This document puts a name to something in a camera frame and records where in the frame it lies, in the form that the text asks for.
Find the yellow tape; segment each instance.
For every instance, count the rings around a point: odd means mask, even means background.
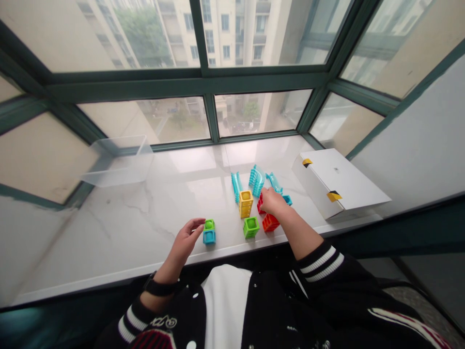
[[[310,159],[305,159],[302,161],[302,165],[304,165],[305,168],[307,168],[311,163],[313,162],[311,162]]]
[[[326,194],[328,196],[328,198],[331,200],[331,202],[335,202],[337,200],[340,200],[342,199],[342,196],[340,196],[338,194],[337,191],[333,190],[333,191],[330,191],[328,194]]]

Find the sleeve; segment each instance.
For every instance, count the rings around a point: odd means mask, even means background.
[[[414,347],[450,348],[413,308],[384,292],[357,260],[326,240],[297,267],[309,304],[329,323]]]
[[[119,319],[109,324],[98,337],[95,348],[127,348],[143,332],[156,314],[145,308],[139,296]]]

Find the black jacket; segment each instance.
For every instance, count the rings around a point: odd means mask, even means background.
[[[206,306],[189,284],[164,314],[135,300],[96,348],[204,348]],[[242,349],[450,348],[418,313],[383,292],[353,258],[328,242],[286,273],[253,272]]]

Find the red block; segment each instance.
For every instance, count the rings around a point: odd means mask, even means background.
[[[266,214],[265,218],[263,218],[263,230],[266,232],[272,232],[276,228],[279,227],[279,222],[275,216],[270,215],[269,213]]]

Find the watch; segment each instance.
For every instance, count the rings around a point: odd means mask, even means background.
[[[154,296],[169,296],[172,294],[178,285],[178,283],[174,284],[159,284],[154,280],[154,276],[156,274],[156,271],[154,271],[152,274],[150,274],[149,278],[145,282],[144,285],[144,291],[147,291],[151,295]]]

